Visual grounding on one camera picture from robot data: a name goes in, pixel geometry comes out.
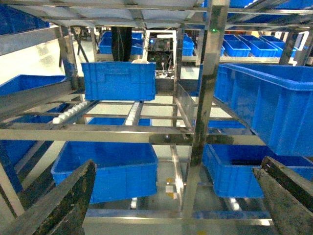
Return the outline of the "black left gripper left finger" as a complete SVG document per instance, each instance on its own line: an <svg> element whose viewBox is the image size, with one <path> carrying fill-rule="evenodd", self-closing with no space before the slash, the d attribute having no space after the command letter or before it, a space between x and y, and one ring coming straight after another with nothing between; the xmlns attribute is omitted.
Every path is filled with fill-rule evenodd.
<svg viewBox="0 0 313 235"><path fill-rule="evenodd" d="M2 235L83 235L96 167L89 159L15 219Z"/></svg>

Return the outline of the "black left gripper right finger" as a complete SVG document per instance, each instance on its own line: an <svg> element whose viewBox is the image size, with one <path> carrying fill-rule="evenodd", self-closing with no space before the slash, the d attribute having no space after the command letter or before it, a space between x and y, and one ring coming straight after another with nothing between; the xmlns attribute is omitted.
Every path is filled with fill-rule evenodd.
<svg viewBox="0 0 313 235"><path fill-rule="evenodd" d="M313 182L269 156L252 171L279 234L311 235Z"/></svg>

